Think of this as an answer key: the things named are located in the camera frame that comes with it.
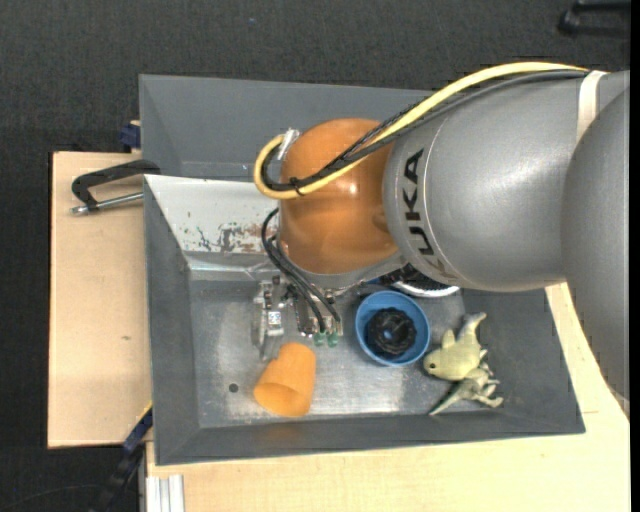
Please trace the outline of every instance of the orange foam object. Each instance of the orange foam object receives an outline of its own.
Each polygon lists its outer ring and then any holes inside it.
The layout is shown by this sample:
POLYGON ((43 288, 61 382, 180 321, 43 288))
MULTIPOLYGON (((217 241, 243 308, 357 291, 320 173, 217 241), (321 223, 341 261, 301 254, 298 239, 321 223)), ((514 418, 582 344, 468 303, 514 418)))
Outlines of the orange foam object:
POLYGON ((301 343, 285 343, 253 388, 256 401, 280 416, 304 416, 311 408, 316 355, 301 343))

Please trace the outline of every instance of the table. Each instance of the table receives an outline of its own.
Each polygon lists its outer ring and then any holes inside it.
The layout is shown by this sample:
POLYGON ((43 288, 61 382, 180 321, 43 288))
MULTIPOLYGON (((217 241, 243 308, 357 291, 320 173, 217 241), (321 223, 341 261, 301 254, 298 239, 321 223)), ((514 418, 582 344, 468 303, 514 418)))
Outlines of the table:
MULTIPOLYGON (((75 176, 139 154, 53 155, 49 447, 120 443, 151 397, 141 205, 75 217, 75 176)), ((140 179, 97 189, 112 197, 140 179)), ((630 510, 629 421, 582 334, 566 285, 547 288, 587 432, 275 459, 156 466, 204 510, 630 510)))

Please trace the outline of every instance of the wooden board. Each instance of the wooden board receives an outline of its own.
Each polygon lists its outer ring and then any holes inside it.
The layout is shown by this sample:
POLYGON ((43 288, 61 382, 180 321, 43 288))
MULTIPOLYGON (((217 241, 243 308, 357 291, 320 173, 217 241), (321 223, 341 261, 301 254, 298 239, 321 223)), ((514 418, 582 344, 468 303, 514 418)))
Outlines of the wooden board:
MULTIPOLYGON (((53 155, 48 445, 121 443, 151 399, 142 202, 73 215, 76 176, 137 154, 53 155)), ((139 192, 140 177, 96 187, 139 192)))

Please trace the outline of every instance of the blue bowl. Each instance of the blue bowl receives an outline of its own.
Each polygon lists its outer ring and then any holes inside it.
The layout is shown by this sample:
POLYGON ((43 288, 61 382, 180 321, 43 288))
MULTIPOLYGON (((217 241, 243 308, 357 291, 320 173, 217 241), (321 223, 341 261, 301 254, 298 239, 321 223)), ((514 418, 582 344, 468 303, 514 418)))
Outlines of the blue bowl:
POLYGON ((399 292, 376 292, 364 299, 356 311, 356 335, 362 350, 374 361, 385 366, 407 366, 420 359, 429 348, 431 328, 422 308, 411 297, 399 292), (367 346, 367 324, 381 309, 396 308, 407 314, 416 328, 416 341, 399 356, 379 356, 367 346))

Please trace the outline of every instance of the plastic toy animal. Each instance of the plastic toy animal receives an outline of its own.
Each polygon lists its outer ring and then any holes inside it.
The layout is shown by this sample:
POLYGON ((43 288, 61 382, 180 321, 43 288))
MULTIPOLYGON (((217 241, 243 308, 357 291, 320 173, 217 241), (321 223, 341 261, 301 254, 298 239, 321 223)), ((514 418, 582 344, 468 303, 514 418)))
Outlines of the plastic toy animal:
POLYGON ((442 337, 442 347, 424 358, 422 364, 425 371, 439 379, 458 381, 478 368, 487 351, 478 343, 476 328, 486 317, 486 313, 465 315, 457 338, 451 329, 446 331, 442 337))
POLYGON ((449 395, 429 411, 433 416, 445 410, 459 400, 477 400, 489 407, 498 407, 502 404, 503 398, 491 398, 491 395, 499 384, 499 381, 492 379, 493 373, 487 363, 480 363, 478 368, 471 370, 460 382, 455 384, 449 395))

